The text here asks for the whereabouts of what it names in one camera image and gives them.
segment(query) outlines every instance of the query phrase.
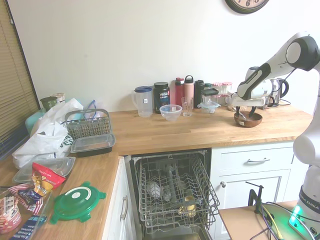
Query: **window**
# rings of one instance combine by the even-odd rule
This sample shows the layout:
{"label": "window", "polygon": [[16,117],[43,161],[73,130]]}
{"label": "window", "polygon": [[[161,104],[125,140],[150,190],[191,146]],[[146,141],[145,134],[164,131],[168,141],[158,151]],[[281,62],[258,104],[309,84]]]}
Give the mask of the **window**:
{"label": "window", "polygon": [[28,137],[25,120],[39,108],[17,31],[0,0],[0,160]]}

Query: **wall clock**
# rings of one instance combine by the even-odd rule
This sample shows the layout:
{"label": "wall clock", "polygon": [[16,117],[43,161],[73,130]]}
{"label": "wall clock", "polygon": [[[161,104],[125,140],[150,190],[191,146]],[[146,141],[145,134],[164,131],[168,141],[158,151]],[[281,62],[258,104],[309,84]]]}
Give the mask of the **wall clock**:
{"label": "wall clock", "polygon": [[260,10],[269,0],[225,0],[226,4],[239,14],[252,14]]}

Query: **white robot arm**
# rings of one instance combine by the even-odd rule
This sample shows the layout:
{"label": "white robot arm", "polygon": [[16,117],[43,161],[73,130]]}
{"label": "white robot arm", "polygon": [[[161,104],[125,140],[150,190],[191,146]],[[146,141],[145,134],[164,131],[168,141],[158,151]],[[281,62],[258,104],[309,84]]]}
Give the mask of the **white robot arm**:
{"label": "white robot arm", "polygon": [[[237,88],[237,96],[244,101],[266,96],[269,87],[265,80],[288,74],[294,69],[305,71],[316,69],[320,73],[320,50],[316,41],[307,32],[295,34],[272,58],[246,77]],[[294,141],[293,151],[302,163],[312,165],[305,175],[294,212],[320,221],[320,89],[312,122]],[[313,236],[320,239],[320,222],[301,220]],[[308,232],[294,217],[290,218],[289,225],[304,239],[310,239]]]}

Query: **dishwasher rack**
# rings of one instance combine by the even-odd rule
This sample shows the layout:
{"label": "dishwasher rack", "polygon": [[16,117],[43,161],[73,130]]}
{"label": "dishwasher rack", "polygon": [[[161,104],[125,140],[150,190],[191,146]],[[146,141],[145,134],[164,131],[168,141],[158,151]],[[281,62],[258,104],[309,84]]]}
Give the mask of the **dishwasher rack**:
{"label": "dishwasher rack", "polygon": [[145,158],[138,163],[140,219],[146,233],[210,225],[220,205],[200,153]]}

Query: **dishwasher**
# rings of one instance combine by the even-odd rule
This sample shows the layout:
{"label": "dishwasher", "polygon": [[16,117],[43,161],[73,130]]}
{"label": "dishwasher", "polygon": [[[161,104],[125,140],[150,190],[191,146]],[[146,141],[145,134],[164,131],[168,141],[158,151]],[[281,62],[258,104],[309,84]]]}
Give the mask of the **dishwasher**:
{"label": "dishwasher", "polygon": [[212,239],[220,203],[210,169],[210,148],[131,156],[143,240]]}

